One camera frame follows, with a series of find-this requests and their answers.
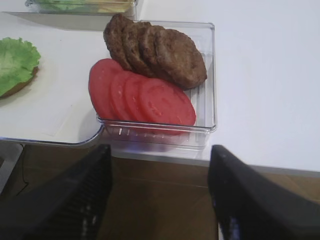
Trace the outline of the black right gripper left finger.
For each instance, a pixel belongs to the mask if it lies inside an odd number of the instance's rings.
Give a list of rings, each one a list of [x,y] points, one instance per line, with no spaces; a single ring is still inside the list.
[[[95,240],[112,191],[111,147],[0,204],[2,240]]]

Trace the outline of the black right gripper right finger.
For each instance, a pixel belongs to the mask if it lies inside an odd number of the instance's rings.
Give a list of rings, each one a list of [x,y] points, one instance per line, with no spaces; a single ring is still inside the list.
[[[213,145],[208,190],[224,240],[318,240],[320,206]]]

